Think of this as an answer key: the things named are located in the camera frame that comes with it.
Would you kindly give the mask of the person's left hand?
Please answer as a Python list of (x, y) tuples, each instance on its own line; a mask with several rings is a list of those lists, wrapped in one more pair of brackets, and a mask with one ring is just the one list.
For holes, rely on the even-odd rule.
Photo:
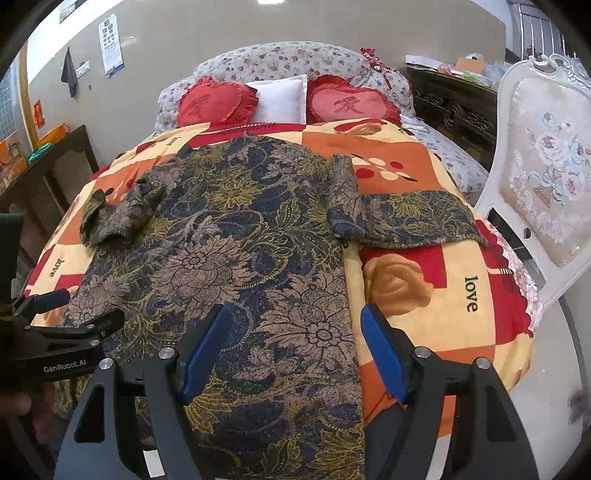
[(29, 415), (37, 441), (47, 444), (54, 432), (54, 394), (52, 383), (42, 384), (33, 397), (27, 392), (2, 391), (1, 417)]

